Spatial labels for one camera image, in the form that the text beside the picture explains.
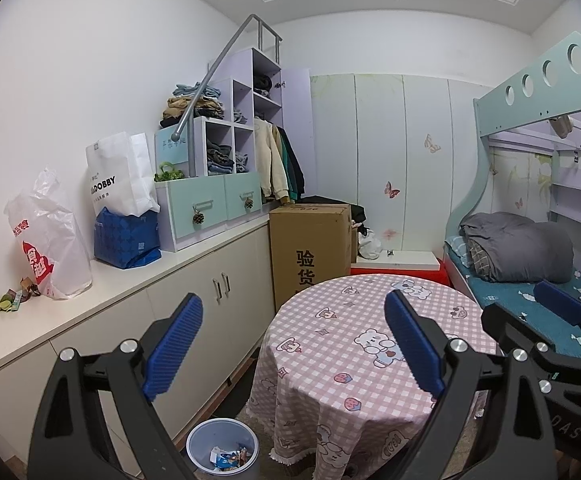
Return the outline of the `candy wrappers on counter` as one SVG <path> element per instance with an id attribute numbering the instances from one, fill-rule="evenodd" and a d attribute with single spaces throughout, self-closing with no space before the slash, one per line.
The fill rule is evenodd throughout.
<path id="1" fill-rule="evenodd" d="M 16 312 L 24 302 L 40 295 L 38 285 L 30 278 L 23 278 L 20 281 L 20 289 L 9 289 L 0 298 L 0 312 Z"/>

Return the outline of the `cream hanging jacket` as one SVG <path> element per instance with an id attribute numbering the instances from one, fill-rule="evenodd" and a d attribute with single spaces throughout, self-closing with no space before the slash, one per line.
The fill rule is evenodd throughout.
<path id="1" fill-rule="evenodd" d="M 270 122 L 258 117 L 254 119 L 256 164 L 262 194 L 284 204 L 290 200 L 289 188 L 274 131 L 275 126 Z"/>

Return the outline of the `white paper shopping bag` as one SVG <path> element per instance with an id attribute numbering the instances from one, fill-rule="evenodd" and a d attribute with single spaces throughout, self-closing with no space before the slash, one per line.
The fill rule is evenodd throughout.
<path id="1" fill-rule="evenodd" d="M 122 217 L 160 210 L 145 133 L 106 136 L 88 146 L 85 155 L 97 216 L 103 209 Z"/>

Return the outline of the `blue grey trash bin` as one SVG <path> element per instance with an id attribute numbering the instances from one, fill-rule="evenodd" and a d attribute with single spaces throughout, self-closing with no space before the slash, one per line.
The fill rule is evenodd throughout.
<path id="1" fill-rule="evenodd" d="M 201 422 L 188 434 L 185 450 L 206 478 L 259 478 L 259 439 L 239 420 L 210 418 Z"/>

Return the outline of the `teal patterned bed sheet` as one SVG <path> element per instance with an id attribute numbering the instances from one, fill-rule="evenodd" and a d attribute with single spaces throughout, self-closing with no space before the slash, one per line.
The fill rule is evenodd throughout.
<path id="1" fill-rule="evenodd" d="M 452 285 L 481 308 L 497 302 L 555 344 L 556 351 L 581 358 L 581 328 L 535 301 L 531 283 L 491 283 L 475 273 L 467 245 L 454 235 L 444 241 L 443 263 Z"/>

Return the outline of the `mint green drawer unit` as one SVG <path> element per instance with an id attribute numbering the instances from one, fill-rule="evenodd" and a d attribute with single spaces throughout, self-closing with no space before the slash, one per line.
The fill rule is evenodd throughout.
<path id="1" fill-rule="evenodd" d="M 256 172 L 161 182 L 156 191 L 165 252 L 178 252 L 262 214 Z"/>

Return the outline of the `blue shopping bag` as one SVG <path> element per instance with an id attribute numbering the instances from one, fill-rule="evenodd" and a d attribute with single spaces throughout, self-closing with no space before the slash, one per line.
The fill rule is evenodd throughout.
<path id="1" fill-rule="evenodd" d="M 119 216 L 103 208 L 94 223 L 94 258 L 122 270 L 160 259 L 158 214 Z"/>

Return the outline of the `cream low cabinet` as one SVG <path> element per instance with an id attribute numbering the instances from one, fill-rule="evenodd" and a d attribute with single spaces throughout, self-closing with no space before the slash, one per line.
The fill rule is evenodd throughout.
<path id="1" fill-rule="evenodd" d="M 0 313 L 2 460 L 27 463 L 36 411 L 60 350 L 108 352 L 168 318 L 190 292 L 202 298 L 202 328 L 171 388 L 155 401 L 168 435 L 180 442 L 242 376 L 275 315 L 266 217 L 142 268 L 96 262 L 92 271 L 92 286 L 77 297 L 33 298 Z"/>

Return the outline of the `green plant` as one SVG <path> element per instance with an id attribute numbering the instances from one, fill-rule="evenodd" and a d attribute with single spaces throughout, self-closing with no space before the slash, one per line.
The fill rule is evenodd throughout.
<path id="1" fill-rule="evenodd" d="M 155 182 L 168 182 L 185 179 L 184 171 L 172 164 L 172 162 L 161 162 L 158 171 L 154 175 Z"/>

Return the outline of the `pink checkered tablecloth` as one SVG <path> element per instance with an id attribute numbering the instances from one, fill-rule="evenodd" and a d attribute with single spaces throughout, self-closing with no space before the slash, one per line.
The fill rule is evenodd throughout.
<path id="1" fill-rule="evenodd" d="M 423 428 L 435 401 L 386 323 L 393 290 L 448 337 L 496 352 L 479 304 L 424 278 L 351 275 L 304 289 L 264 335 L 247 404 L 272 438 L 272 460 L 291 466 L 312 456 L 316 479 L 366 479 Z"/>

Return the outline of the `white red plastic bag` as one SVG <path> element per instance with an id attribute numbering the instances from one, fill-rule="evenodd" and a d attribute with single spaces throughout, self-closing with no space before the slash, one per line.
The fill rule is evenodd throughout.
<path id="1" fill-rule="evenodd" d="M 4 208 L 43 296 L 67 300 L 92 285 L 88 251 L 56 173 L 44 169 Z"/>

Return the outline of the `brown cardboard box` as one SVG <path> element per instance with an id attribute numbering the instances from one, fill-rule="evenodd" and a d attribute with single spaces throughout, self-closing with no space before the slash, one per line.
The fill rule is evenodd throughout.
<path id="1" fill-rule="evenodd" d="M 276 307 L 304 289 L 350 274 L 348 204 L 278 207 L 270 213 L 269 234 Z"/>

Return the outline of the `grey folded blanket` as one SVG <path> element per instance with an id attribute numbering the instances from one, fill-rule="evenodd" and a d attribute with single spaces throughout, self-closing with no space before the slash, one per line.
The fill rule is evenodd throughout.
<path id="1" fill-rule="evenodd" d="M 555 222 L 519 214 L 473 214 L 459 225 L 473 272 L 493 283 L 566 283 L 573 275 L 573 244 Z"/>

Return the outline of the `lavender shelf unit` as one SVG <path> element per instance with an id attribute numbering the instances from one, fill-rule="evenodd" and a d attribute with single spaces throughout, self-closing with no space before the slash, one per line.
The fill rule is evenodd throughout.
<path id="1" fill-rule="evenodd" d="M 198 84 L 177 84 L 168 97 L 155 134 L 157 171 L 172 162 L 185 177 L 256 172 L 254 119 L 275 126 L 282 154 L 282 127 L 310 190 L 312 108 L 310 78 L 303 70 L 284 70 L 257 48 L 228 55 L 202 91 Z"/>

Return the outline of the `white plastic bag on floor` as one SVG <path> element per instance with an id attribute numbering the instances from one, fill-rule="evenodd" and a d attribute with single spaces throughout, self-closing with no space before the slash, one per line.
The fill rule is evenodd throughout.
<path id="1" fill-rule="evenodd" d="M 357 255 L 366 260 L 377 260 L 381 256 L 383 245 L 373 230 L 366 229 L 357 233 Z"/>

